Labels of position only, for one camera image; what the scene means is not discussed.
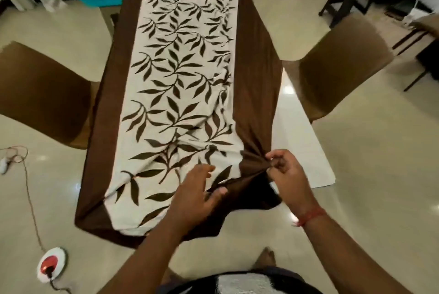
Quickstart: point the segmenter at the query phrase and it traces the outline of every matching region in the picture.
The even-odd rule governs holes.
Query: white plug
[[[0,174],[3,175],[8,171],[9,164],[11,163],[11,159],[8,157],[4,157],[0,160]]]

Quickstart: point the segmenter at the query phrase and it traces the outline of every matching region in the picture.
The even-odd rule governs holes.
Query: tiled floor
[[[281,59],[298,59],[329,30],[317,12],[326,0],[254,0]],[[370,12],[383,37],[393,43],[403,32]],[[98,10],[70,2],[56,14],[42,8],[9,9],[0,17],[0,47],[27,44],[90,80],[99,80],[110,37]],[[313,124],[335,185],[315,191],[323,207],[365,250],[415,293],[439,286],[439,84],[426,76],[403,93],[420,72],[413,47]],[[95,293],[131,250],[81,232],[73,225],[85,151],[74,150],[0,116],[0,147],[20,144],[27,160],[30,193],[47,247],[69,252],[59,284],[74,293]],[[41,256],[24,189],[14,165],[0,177],[0,292],[48,293],[36,280]],[[265,246],[279,266],[294,270],[324,293],[335,293],[300,229],[291,228],[281,205],[271,211],[231,214],[217,238],[180,246],[171,266],[183,276],[245,269]]]

